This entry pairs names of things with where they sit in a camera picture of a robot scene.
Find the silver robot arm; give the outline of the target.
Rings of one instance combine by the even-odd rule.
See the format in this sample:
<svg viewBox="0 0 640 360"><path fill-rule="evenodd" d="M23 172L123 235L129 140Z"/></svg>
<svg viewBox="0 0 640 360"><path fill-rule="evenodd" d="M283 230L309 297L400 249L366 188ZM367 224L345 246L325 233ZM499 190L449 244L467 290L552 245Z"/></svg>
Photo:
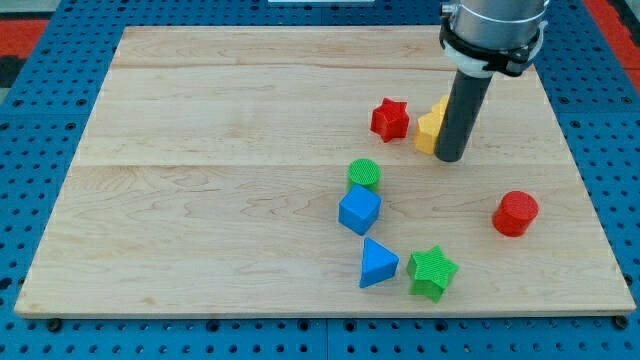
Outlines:
<svg viewBox="0 0 640 360"><path fill-rule="evenodd" d="M543 45L547 0L451 0L440 4L440 43L463 74L520 76Z"/></svg>

